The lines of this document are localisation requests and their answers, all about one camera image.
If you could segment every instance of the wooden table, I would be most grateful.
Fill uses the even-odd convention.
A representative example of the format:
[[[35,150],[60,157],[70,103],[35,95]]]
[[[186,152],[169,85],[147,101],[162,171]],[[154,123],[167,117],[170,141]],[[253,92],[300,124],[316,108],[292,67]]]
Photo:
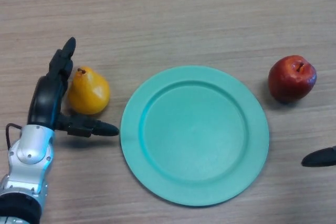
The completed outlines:
[[[26,123],[37,79],[71,36],[75,66],[89,65],[111,83],[101,120],[119,126],[129,97],[153,74],[206,65],[256,95],[269,120],[270,152],[241,195],[189,209],[143,189],[118,138],[57,133],[42,223],[336,223],[335,168],[300,166],[306,154],[336,143],[336,0],[0,0],[1,176],[5,125]],[[295,106],[280,106],[265,81],[275,61],[292,54],[316,67],[318,81]]]

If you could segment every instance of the apple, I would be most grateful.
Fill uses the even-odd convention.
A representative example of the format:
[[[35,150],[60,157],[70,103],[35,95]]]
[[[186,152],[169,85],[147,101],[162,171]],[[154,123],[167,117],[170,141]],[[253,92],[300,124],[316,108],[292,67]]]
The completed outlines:
[[[312,64],[300,55],[291,55],[273,65],[268,75],[268,88],[277,101],[296,102],[312,90],[316,79]]]

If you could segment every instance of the plate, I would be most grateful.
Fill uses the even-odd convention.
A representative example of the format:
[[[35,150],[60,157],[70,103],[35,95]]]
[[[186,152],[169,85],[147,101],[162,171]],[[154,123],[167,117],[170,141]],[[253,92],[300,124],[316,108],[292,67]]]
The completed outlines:
[[[160,72],[125,107],[121,147],[135,177],[176,204],[209,206],[245,190],[268,153],[265,113],[234,77],[203,66]]]

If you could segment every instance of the black cable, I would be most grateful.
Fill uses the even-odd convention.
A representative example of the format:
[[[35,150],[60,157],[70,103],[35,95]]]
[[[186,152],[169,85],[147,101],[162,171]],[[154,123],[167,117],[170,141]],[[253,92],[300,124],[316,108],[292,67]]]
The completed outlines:
[[[6,142],[7,142],[8,150],[10,149],[9,127],[14,127],[14,128],[19,129],[19,130],[22,129],[22,127],[21,127],[20,125],[17,125],[17,124],[15,124],[15,123],[8,123],[8,124],[6,125]]]

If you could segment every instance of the pear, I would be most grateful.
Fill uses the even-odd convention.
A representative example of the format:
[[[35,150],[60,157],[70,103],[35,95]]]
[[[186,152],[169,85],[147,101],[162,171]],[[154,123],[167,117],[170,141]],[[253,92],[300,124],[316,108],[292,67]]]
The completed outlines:
[[[77,113],[97,114],[109,103],[109,83],[91,68],[80,67],[69,88],[68,100],[72,109]]]

